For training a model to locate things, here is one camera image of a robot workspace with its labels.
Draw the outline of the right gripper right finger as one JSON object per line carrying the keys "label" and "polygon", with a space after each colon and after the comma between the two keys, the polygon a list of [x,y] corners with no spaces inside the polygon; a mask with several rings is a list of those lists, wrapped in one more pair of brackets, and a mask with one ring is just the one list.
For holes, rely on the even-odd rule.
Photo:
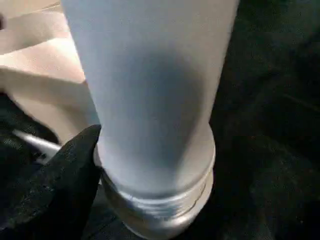
{"label": "right gripper right finger", "polygon": [[320,172],[310,160],[271,139],[236,139],[236,240],[317,240]]}

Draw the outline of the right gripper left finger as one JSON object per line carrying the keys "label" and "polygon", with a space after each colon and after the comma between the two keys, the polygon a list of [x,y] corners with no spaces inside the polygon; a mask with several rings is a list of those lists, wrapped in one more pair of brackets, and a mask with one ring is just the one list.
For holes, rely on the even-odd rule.
{"label": "right gripper left finger", "polygon": [[0,237],[79,240],[100,179],[93,161],[101,127],[92,125],[34,169],[23,151],[0,150]]}

